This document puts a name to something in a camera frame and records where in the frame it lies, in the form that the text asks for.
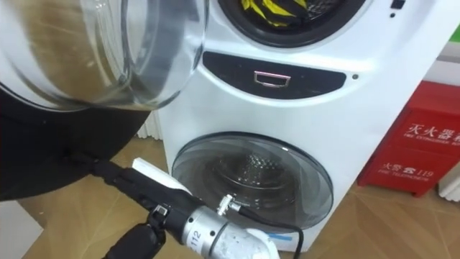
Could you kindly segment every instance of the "cable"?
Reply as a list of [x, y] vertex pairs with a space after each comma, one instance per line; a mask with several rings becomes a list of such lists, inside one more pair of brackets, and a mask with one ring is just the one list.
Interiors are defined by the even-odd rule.
[[299, 234], [299, 240], [297, 242], [297, 247], [295, 248], [293, 258], [298, 259], [300, 257], [300, 250], [302, 249], [302, 244], [303, 244], [303, 231], [302, 231], [301, 228], [299, 228], [297, 226], [294, 226], [294, 225], [291, 225], [291, 224], [273, 222], [271, 220], [265, 219], [265, 218], [259, 216], [258, 214], [256, 214], [255, 212], [253, 212], [253, 211], [249, 210], [248, 208], [244, 207], [244, 206], [239, 208], [238, 213], [240, 215], [242, 215], [244, 217], [247, 217], [249, 219], [252, 219], [255, 222], [258, 222], [260, 224], [266, 224], [266, 225], [269, 225], [269, 226], [272, 226], [272, 227], [280, 227], [280, 228], [283, 228], [283, 229], [296, 231]]

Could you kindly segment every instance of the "wooden floor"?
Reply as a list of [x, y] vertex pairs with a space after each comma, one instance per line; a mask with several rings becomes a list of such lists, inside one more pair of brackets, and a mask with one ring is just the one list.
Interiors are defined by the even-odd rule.
[[[128, 166], [135, 157], [165, 169], [161, 142], [134, 139], [114, 160]], [[93, 176], [21, 204], [45, 228], [25, 259], [102, 258], [146, 217], [140, 206]], [[155, 258], [199, 257], [170, 237]], [[460, 204], [449, 203], [434, 191], [414, 199], [405, 193], [353, 186], [302, 258], [458, 259]]]

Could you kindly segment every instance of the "stacked washer dryer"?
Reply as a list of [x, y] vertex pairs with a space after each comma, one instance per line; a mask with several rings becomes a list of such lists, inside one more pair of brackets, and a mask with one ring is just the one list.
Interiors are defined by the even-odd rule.
[[[311, 23], [279, 33], [211, 1], [198, 71], [160, 110], [174, 177], [211, 206], [231, 194], [302, 227], [303, 251], [460, 22], [457, 0], [308, 4]], [[295, 233], [228, 216], [295, 249]]]

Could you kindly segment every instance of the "door handle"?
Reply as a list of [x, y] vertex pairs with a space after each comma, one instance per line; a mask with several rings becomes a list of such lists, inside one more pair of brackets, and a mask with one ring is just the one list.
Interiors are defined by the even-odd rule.
[[[263, 82], [261, 77], [268, 77], [268, 78], [276, 78], [276, 79], [284, 79], [284, 83], [268, 83]], [[273, 88], [281, 88], [289, 86], [290, 76], [278, 75], [275, 73], [267, 73], [262, 71], [254, 71], [254, 82], [260, 83], [263, 86], [273, 87]]]

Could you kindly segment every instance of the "red cabinet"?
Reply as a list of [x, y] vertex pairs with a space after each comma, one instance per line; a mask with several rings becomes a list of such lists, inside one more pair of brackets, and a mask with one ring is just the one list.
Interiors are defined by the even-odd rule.
[[422, 82], [358, 177], [421, 196], [460, 160], [460, 87]]

